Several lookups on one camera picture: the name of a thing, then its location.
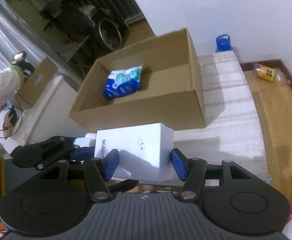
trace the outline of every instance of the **yellow label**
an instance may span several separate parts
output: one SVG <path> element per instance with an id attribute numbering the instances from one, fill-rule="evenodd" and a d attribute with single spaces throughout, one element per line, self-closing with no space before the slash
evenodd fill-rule
<path id="1" fill-rule="evenodd" d="M 266 67 L 266 66 L 260 66 L 257 69 L 257 76 L 261 79 L 264 79 L 266 81 L 272 82 L 274 81 L 274 75 L 275 75 L 275 69 Z"/>

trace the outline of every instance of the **blue plastic bag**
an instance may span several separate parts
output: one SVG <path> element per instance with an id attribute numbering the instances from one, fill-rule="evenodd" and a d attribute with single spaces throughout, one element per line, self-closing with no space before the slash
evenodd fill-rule
<path id="1" fill-rule="evenodd" d="M 107 78 L 103 96 L 118 98 L 135 93 L 140 88 L 142 66 L 113 70 Z"/>

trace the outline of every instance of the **blue bottle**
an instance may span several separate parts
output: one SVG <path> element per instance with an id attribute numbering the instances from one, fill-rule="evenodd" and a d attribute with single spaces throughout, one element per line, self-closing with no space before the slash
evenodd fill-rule
<path id="1" fill-rule="evenodd" d="M 230 45 L 230 36 L 227 34 L 218 36 L 216 38 L 216 45 L 217 48 L 215 52 L 234 50 L 233 47 Z"/>

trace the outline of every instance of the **blue gripper pad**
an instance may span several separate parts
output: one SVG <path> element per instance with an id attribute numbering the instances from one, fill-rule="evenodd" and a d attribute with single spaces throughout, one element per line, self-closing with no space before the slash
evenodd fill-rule
<path id="1" fill-rule="evenodd" d="M 189 160 L 177 148 L 172 149 L 172 165 L 178 178 L 181 181 L 186 181 L 188 176 Z"/>
<path id="2" fill-rule="evenodd" d="M 112 149 L 102 162 L 104 167 L 103 179 L 104 181 L 110 181 L 119 164 L 119 151 L 117 149 Z"/>
<path id="3" fill-rule="evenodd" d="M 75 154 L 70 158 L 71 161 L 81 162 L 93 158 L 95 155 L 95 147 L 81 147 L 76 150 Z"/>

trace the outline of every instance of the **wall baseboard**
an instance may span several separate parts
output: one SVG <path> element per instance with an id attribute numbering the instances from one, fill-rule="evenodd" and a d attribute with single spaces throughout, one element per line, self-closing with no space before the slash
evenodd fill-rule
<path id="1" fill-rule="evenodd" d="M 263 60 L 263 61 L 256 61 L 256 62 L 247 62 L 240 64 L 243 71 L 250 71 L 253 69 L 254 63 L 259 63 L 261 65 L 265 65 L 271 68 L 279 68 L 285 76 L 291 81 L 290 87 L 292 90 L 292 75 L 288 71 L 287 67 L 284 65 L 281 59 L 272 59 L 272 60 Z"/>

